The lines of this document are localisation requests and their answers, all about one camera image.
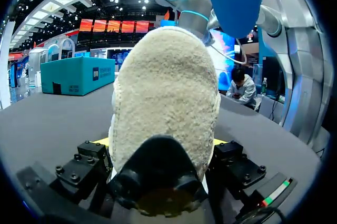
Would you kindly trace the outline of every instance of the red display screen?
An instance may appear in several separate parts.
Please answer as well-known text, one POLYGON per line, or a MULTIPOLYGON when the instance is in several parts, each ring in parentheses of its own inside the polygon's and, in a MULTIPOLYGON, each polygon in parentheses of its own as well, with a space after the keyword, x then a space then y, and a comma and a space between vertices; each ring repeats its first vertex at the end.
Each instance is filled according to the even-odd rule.
POLYGON ((137 33, 147 33, 149 21, 137 21, 136 32, 137 33))
POLYGON ((81 20, 80 32, 91 32, 93 20, 81 20))
POLYGON ((133 33, 135 27, 134 21, 123 21, 122 33, 133 33))
POLYGON ((94 32, 104 32, 106 26, 106 20, 95 20, 94 32))
POLYGON ((111 33, 118 33, 120 31, 120 25, 121 21, 116 21, 116 20, 110 20, 108 25, 107 25, 107 32, 111 33))

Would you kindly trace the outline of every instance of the cable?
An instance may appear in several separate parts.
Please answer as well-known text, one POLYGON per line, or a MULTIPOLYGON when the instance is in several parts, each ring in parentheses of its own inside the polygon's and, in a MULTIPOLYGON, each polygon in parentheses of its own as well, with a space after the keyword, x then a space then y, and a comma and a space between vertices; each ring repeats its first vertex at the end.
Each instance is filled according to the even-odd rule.
POLYGON ((324 154, 324 150, 325 150, 325 148, 324 148, 324 149, 321 149, 320 151, 317 151, 316 154, 318 154, 319 152, 323 151, 323 152, 322 152, 322 155, 323 155, 323 154, 324 154))
POLYGON ((276 207, 263 207, 263 208, 258 208, 256 210, 253 210, 243 217, 241 217, 239 220, 237 220, 234 224, 244 224, 247 221, 250 221, 251 219, 255 218, 256 216, 266 214, 265 217, 263 217, 261 220, 258 220, 259 223, 262 223, 265 221, 270 215, 273 213, 277 213, 281 219, 281 223, 287 223, 285 216, 283 213, 276 207))
POLYGON ((237 60, 235 60, 235 59, 229 57, 228 55, 221 53, 221 52, 220 52, 218 49, 216 49, 213 45, 211 45, 211 47, 214 48, 219 54, 221 54, 222 56, 226 57, 227 59, 229 59, 229 60, 231 60, 231 61, 233 61, 233 62, 235 62, 235 63, 244 65, 244 64, 247 63, 247 55, 246 55, 246 53, 245 53, 245 51, 244 51, 244 49, 243 49, 243 47, 242 47, 240 41, 239 41, 238 39, 236 39, 236 41, 237 41, 237 43, 239 44, 239 46, 240 46, 240 48, 241 48, 241 50, 242 50, 242 54, 243 54, 243 56, 244 56, 244 62, 239 62, 239 61, 237 61, 237 60))
POLYGON ((277 98, 275 98, 275 100, 274 100, 272 112, 271 112, 271 114, 270 114, 269 117, 268 117, 268 119, 270 119, 270 116, 273 115, 272 121, 274 121, 274 111, 275 111, 276 106, 277 106, 277 104, 278 104, 278 102, 276 102, 276 101, 277 101, 277 98))

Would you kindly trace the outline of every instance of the white cable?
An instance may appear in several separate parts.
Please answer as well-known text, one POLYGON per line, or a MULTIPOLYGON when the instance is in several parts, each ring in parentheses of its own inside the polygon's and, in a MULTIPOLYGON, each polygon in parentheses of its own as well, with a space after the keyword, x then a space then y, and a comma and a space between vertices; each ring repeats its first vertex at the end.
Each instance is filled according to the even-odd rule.
POLYGON ((229 60, 231 60, 231 61, 233 61, 233 62, 235 62, 235 63, 244 65, 244 64, 247 63, 247 55, 246 55, 246 53, 245 53, 245 51, 244 51, 244 49, 243 49, 243 47, 242 47, 240 41, 239 41, 238 39, 236 39, 236 41, 237 41, 237 43, 239 44, 239 46, 240 46, 240 48, 241 48, 242 55, 244 56, 244 62, 239 62, 239 61, 237 61, 237 60, 235 60, 235 59, 229 57, 228 55, 221 53, 221 52, 220 52, 218 49, 216 49, 213 45, 211 45, 211 47, 214 48, 219 54, 221 54, 222 56, 226 57, 227 59, 229 59, 229 60))

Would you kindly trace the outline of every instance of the white arch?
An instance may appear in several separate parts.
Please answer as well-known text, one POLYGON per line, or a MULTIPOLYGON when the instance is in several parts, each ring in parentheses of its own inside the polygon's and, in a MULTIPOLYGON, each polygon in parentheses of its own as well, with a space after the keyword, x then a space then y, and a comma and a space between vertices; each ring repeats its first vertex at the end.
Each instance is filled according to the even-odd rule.
POLYGON ((60 43, 60 48, 59 48, 59 51, 58 51, 58 59, 61 60, 61 57, 62 57, 62 47, 63 47, 63 44, 65 41, 70 41, 71 45, 72 45, 72 57, 75 57, 75 43, 73 42, 73 40, 71 38, 65 38, 63 40, 61 40, 61 43, 60 43))

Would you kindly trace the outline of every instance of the man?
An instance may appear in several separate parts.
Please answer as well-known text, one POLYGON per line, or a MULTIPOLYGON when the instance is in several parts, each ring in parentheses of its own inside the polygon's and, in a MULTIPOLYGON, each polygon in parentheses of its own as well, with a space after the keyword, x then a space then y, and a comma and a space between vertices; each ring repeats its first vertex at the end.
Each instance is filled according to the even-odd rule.
POLYGON ((232 71, 232 82, 226 96, 236 99, 239 103, 255 110, 256 87, 252 78, 244 73, 243 68, 232 71))

